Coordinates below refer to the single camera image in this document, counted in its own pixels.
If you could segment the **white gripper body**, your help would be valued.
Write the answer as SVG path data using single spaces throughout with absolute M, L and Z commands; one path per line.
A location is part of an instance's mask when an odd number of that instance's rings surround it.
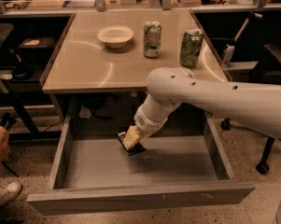
M 146 113 L 143 105 L 140 105 L 134 115 L 134 126 L 137 133 L 142 139 L 147 139 L 155 132 L 157 132 L 164 123 L 168 120 L 168 117 L 164 118 L 150 118 Z

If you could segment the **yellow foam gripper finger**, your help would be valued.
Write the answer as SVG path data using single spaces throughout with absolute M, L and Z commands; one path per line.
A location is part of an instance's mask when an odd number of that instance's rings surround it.
M 132 149 L 141 139 L 143 138 L 143 134 L 141 134 L 140 130 L 137 126 L 130 126 L 128 131 L 123 137 L 122 144 L 127 150 Z

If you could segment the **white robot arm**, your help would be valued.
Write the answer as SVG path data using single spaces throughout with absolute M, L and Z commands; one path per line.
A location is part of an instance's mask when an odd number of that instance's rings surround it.
M 277 174 L 260 180 L 256 192 L 242 204 L 166 211 L 135 211 L 119 224 L 281 224 L 281 85 L 210 81 L 192 78 L 184 70 L 158 68 L 135 82 L 148 89 L 140 116 L 141 134 L 155 132 L 182 102 L 216 115 L 225 115 L 256 134 L 232 133 L 228 142 L 240 152 L 274 139 L 273 164 Z

